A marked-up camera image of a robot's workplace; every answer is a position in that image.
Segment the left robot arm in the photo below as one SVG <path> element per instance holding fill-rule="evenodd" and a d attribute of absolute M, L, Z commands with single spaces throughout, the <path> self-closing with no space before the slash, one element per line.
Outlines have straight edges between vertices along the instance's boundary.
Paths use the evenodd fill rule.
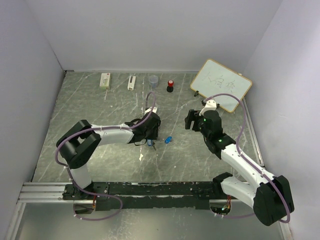
<path fill-rule="evenodd" d="M 81 199 L 89 199 L 94 192 L 87 162 L 97 147 L 109 144 L 137 144 L 143 140 L 158 138 L 160 117 L 153 111 L 147 112 L 141 119 L 113 126 L 97 126 L 87 120 L 77 122 L 56 143 L 55 157 L 61 155 L 75 187 L 75 193 Z"/>

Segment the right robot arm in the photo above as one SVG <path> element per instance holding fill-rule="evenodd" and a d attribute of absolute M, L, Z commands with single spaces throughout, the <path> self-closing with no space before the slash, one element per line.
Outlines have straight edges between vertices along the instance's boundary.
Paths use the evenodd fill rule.
<path fill-rule="evenodd" d="M 226 195 L 251 207 L 265 226 L 285 218 L 295 210 L 289 181 L 275 176 L 248 157 L 237 142 L 224 133 L 222 119 L 216 110 L 189 110 L 184 119 L 185 129 L 200 132 L 209 151 L 232 166 L 244 182 L 226 172 L 213 179 L 212 193 L 218 199 Z"/>

